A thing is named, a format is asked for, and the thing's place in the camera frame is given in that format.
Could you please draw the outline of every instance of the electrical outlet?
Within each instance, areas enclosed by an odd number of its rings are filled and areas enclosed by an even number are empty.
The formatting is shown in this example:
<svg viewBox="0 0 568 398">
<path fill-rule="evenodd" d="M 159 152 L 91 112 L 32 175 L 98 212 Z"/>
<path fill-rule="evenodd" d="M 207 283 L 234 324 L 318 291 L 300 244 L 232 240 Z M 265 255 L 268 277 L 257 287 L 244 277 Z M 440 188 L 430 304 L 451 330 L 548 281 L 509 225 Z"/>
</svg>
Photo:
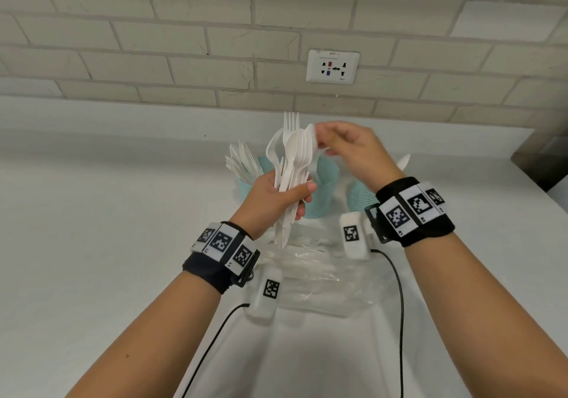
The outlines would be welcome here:
<svg viewBox="0 0 568 398">
<path fill-rule="evenodd" d="M 359 56 L 358 52 L 309 50 L 306 81 L 351 85 L 355 80 Z"/>
</svg>

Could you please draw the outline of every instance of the light blue plastic basket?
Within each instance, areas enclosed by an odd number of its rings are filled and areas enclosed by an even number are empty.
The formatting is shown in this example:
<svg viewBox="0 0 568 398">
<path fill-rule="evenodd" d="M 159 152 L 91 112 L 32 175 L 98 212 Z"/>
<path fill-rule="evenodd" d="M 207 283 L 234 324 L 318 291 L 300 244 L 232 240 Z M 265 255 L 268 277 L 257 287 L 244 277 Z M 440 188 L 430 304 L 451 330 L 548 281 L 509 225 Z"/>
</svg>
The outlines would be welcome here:
<svg viewBox="0 0 568 398">
<path fill-rule="evenodd" d="M 363 211 L 378 203 L 375 194 L 359 180 L 354 180 L 347 189 L 347 206 L 349 211 Z"/>
<path fill-rule="evenodd" d="M 270 172 L 274 169 L 272 163 L 266 157 L 259 157 L 259 163 L 264 172 Z M 306 218 L 320 218 L 328 213 L 335 185 L 339 179 L 339 168 L 336 163 L 328 157 L 320 157 L 317 161 L 317 176 L 321 180 L 321 184 L 312 194 L 312 201 L 306 203 Z M 244 201 L 246 195 L 251 191 L 252 186 L 238 180 L 238 191 L 241 201 Z"/>
</svg>

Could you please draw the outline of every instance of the plastic wrapper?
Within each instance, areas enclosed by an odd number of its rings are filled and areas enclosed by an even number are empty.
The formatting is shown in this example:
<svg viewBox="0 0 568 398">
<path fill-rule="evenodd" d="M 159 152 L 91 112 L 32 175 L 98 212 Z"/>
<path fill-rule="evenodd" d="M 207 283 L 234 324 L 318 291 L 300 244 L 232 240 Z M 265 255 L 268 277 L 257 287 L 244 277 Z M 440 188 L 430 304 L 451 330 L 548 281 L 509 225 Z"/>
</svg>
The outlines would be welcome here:
<svg viewBox="0 0 568 398">
<path fill-rule="evenodd" d="M 381 301 L 396 280 L 380 254 L 348 259 L 341 240 L 329 230 L 295 225 L 284 249 L 269 240 L 267 236 L 264 243 L 259 241 L 259 265 L 274 265 L 283 272 L 280 308 L 355 317 Z"/>
</svg>

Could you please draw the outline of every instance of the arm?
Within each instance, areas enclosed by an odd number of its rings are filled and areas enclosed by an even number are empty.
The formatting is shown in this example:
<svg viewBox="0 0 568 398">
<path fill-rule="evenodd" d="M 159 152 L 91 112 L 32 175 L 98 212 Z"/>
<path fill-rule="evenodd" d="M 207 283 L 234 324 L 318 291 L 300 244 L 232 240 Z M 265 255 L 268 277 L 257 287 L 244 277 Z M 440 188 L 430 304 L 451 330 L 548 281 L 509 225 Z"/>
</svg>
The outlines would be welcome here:
<svg viewBox="0 0 568 398">
<path fill-rule="evenodd" d="M 230 221 L 257 239 L 290 205 L 311 201 L 315 190 L 310 181 L 280 193 L 274 188 L 274 172 L 268 173 L 257 179 Z M 304 213 L 301 202 L 296 220 Z M 172 397 L 220 299 L 208 282 L 181 272 L 97 359 L 67 398 Z"/>
<path fill-rule="evenodd" d="M 316 126 L 321 146 L 377 192 L 403 178 L 371 129 Z M 476 398 L 568 396 L 568 358 L 454 233 L 406 249 L 436 328 Z"/>
</svg>

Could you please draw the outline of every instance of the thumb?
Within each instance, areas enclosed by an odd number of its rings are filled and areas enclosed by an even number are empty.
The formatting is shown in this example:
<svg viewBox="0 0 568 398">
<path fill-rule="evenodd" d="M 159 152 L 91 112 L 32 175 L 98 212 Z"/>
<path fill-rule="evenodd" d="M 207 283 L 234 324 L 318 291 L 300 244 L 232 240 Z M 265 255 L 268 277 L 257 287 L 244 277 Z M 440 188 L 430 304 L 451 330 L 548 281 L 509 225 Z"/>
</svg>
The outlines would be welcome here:
<svg viewBox="0 0 568 398">
<path fill-rule="evenodd" d="M 310 194 L 314 193 L 316 189 L 317 184 L 313 181 L 308 181 L 305 184 L 300 184 L 299 186 L 282 192 L 282 199 L 286 202 L 287 205 L 292 205 L 294 202 L 305 199 Z"/>
<path fill-rule="evenodd" d="M 334 130 L 326 128 L 325 126 L 317 127 L 317 140 L 324 143 L 326 147 L 331 148 L 338 155 L 345 155 L 350 148 L 350 145 Z"/>
</svg>

